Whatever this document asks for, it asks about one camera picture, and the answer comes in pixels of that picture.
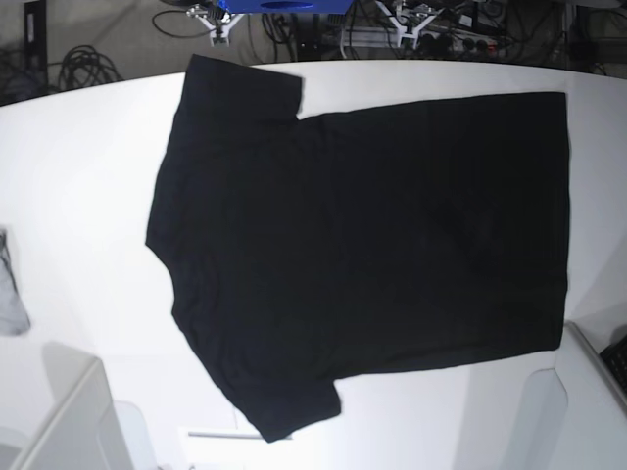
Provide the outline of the black T-shirt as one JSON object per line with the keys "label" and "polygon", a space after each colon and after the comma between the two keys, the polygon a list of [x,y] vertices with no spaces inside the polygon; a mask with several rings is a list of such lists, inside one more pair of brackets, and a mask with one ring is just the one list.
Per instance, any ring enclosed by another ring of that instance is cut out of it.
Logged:
{"label": "black T-shirt", "polygon": [[177,326],[262,437],[337,416],[339,379],[557,349],[565,95],[301,119],[302,90],[193,57],[147,226]]}

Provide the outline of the white power strip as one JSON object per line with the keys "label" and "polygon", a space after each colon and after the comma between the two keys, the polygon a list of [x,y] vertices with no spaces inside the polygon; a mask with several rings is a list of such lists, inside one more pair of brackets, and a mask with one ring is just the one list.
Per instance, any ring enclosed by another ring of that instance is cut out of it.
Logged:
{"label": "white power strip", "polygon": [[418,34],[400,33],[391,27],[345,27],[339,33],[339,45],[348,48],[412,49],[427,51],[428,46],[447,45],[453,52],[487,52],[496,54],[502,40],[470,31],[448,29],[435,25],[422,29]]}

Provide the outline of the blue box at top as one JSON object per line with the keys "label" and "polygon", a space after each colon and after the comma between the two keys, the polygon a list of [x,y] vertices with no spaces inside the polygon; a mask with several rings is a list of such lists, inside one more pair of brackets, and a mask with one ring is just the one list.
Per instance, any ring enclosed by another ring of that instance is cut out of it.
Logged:
{"label": "blue box at top", "polygon": [[344,14],[352,0],[219,0],[230,13]]}

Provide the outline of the white bin lower left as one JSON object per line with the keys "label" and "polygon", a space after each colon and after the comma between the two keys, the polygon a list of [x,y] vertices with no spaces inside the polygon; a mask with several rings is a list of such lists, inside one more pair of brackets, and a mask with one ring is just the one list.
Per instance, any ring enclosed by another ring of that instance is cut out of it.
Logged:
{"label": "white bin lower left", "polygon": [[132,469],[102,361],[91,356],[11,469]]}

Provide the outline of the white bin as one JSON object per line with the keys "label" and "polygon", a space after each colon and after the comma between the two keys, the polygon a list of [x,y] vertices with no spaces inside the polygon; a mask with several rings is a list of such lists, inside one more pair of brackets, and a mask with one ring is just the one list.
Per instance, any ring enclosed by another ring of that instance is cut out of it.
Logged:
{"label": "white bin", "polygon": [[626,397],[573,323],[523,388],[505,469],[624,469]]}
{"label": "white bin", "polygon": [[132,469],[102,361],[91,356],[11,469]]}

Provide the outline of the grey cloth at left edge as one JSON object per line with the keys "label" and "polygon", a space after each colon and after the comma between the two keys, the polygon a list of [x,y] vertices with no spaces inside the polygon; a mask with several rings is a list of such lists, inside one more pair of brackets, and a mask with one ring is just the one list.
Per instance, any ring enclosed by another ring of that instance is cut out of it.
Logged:
{"label": "grey cloth at left edge", "polygon": [[1,229],[1,335],[16,337],[30,330],[30,319],[20,297],[7,245],[7,231]]}

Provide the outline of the white bin lower right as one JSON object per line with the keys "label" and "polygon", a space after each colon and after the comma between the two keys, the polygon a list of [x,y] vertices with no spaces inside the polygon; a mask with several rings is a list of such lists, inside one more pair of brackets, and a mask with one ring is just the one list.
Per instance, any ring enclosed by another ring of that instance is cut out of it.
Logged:
{"label": "white bin lower right", "polygon": [[505,469],[624,469],[626,397],[573,323],[523,388]]}

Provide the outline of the black keyboard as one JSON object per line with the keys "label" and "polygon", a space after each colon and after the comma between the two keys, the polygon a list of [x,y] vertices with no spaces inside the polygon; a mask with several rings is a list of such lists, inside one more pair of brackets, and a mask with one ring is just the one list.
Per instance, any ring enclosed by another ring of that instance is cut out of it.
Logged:
{"label": "black keyboard", "polygon": [[601,358],[623,390],[627,386],[626,342],[607,347],[601,353]]}

